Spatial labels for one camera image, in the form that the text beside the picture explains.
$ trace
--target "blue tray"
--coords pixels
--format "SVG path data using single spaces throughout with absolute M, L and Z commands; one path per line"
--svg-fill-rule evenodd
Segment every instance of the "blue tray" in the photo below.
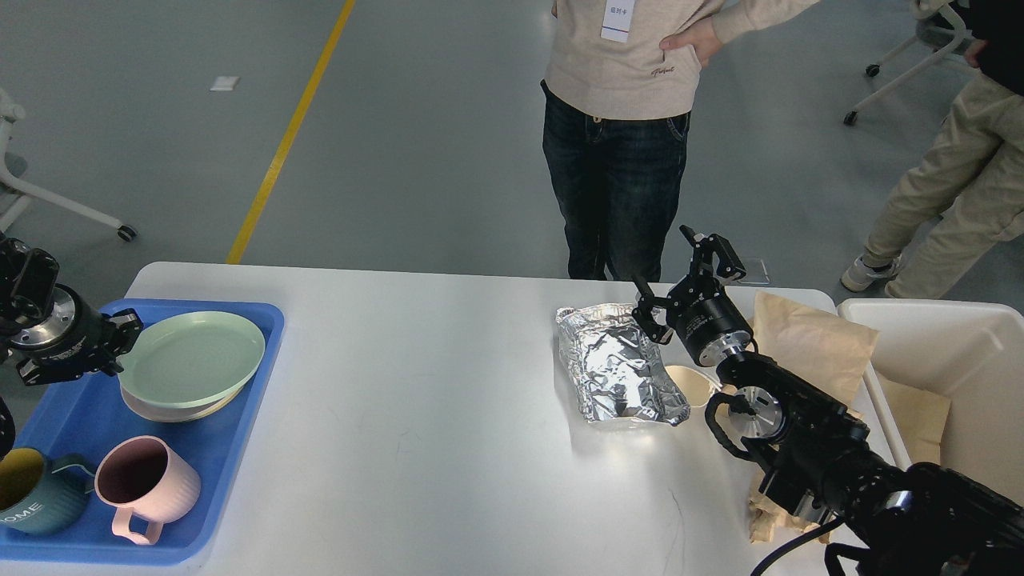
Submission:
M 132 298 L 111 302 L 100 312 L 114 314 L 127 307 L 135 308 L 144 326 L 189 312 L 238 314 L 263 331 L 266 353 L 252 380 L 234 400 L 193 422 L 153 422 L 135 415 L 121 399 L 117 378 L 103 373 L 50 384 L 17 437 L 16 445 L 31 446 L 53 457 L 78 452 L 91 464 L 98 465 L 122 441 L 153 435 L 164 439 L 199 472 L 203 481 L 199 501 L 184 518 L 165 526 L 155 545 L 137 546 L 111 533 L 114 507 L 93 494 L 82 517 L 56 534 L 31 536 L 0 528 L 0 559 L 173 565 L 196 554 L 213 537 L 270 378 L 285 317 L 276 306 L 266 303 Z M 133 524 L 133 529 L 144 529 L 144 525 Z

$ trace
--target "black robotic arm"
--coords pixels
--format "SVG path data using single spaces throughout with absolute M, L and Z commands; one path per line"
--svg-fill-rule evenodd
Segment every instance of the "black robotic arm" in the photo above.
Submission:
M 714 395 L 705 420 L 730 454 L 764 470 L 760 492 L 825 531 L 846 523 L 867 545 L 829 544 L 828 574 L 844 573 L 840 557 L 855 560 L 863 576 L 1024 572 L 1021 506 L 949 468 L 919 463 L 901 470 L 872 452 L 867 426 L 844 404 L 756 352 L 753 330 L 712 266 L 718 255 L 718 277 L 743 276 L 728 241 L 682 231 L 694 249 L 689 275 L 666 298 L 635 281 L 641 295 L 633 316 L 658 343 L 679 333 L 694 362 L 716 366 L 721 381 L 737 388 Z M 655 307 L 666 310 L 666 325 L 654 321 Z M 742 447 L 716 419 L 723 405 Z M 794 543 L 814 535 L 806 536 Z M 779 556 L 768 557 L 754 574 Z
M 44 250 L 0 233 L 0 363 L 18 353 L 26 385 L 77 380 L 87 372 L 122 371 L 142 323 L 131 308 L 93 311 L 56 283 L 60 266 Z M 0 458 L 14 442 L 14 422 L 0 398 Z

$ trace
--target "pink mug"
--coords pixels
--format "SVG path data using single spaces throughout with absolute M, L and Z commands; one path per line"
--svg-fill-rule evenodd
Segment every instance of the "pink mug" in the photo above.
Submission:
M 128 439 L 96 468 L 96 495 L 117 508 L 111 531 L 136 544 L 155 544 L 164 525 L 185 516 L 199 499 L 199 474 L 155 436 Z M 132 532 L 137 516 L 150 522 L 145 534 Z

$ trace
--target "office chair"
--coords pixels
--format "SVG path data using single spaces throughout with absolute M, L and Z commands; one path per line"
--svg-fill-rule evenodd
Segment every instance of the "office chair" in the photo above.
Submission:
M 932 54 L 921 60 L 913 68 L 899 75 L 885 86 L 882 86 L 871 95 L 860 100 L 853 107 L 843 119 L 847 126 L 853 126 L 857 122 L 857 114 L 871 102 L 885 96 L 898 88 L 910 78 L 920 74 L 923 70 L 936 64 L 950 64 L 945 60 L 948 54 L 964 55 L 973 38 L 968 32 L 967 23 L 961 15 L 965 13 L 963 0 L 957 0 L 959 5 L 954 8 L 954 0 L 910 0 L 910 13 L 918 20 L 914 35 L 896 46 L 888 54 L 882 56 L 877 63 L 868 65 L 864 69 L 864 75 L 873 78 L 882 71 L 882 65 L 896 57 L 900 52 L 910 46 L 921 42 L 933 50 Z M 972 71 L 966 64 L 955 64 L 956 68 L 965 71 Z
M 10 139 L 14 122 L 24 119 L 25 108 L 15 104 L 7 92 L 0 88 L 0 193 L 15 197 L 13 203 L 0 213 L 0 232 L 6 232 L 14 219 L 29 207 L 32 200 L 38 198 L 116 229 L 118 237 L 125 242 L 134 240 L 137 236 L 135 230 L 114 216 L 93 210 L 18 177 L 25 172 L 27 163 L 24 158 L 7 153 L 7 141 Z

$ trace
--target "mug handle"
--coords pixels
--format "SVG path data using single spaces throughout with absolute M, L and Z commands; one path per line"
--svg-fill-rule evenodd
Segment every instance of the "mug handle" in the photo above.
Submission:
M 89 478 L 96 478 L 96 470 L 90 469 L 89 463 L 85 461 L 85 457 L 81 454 L 68 454 L 67 456 L 61 456 L 56 460 L 53 460 L 53 470 L 50 474 L 62 472 L 68 468 L 77 466 L 82 468 L 82 471 L 89 475 Z M 95 490 L 95 485 L 89 483 L 89 489 L 85 491 L 86 494 Z
M 131 522 L 131 517 L 134 511 L 134 508 L 119 507 L 118 510 L 114 512 L 114 522 L 111 523 L 111 532 L 113 532 L 115 536 L 123 536 L 142 546 L 156 544 L 157 540 L 160 539 L 160 533 L 164 531 L 164 523 L 151 522 L 145 529 L 145 534 L 132 532 L 129 523 Z

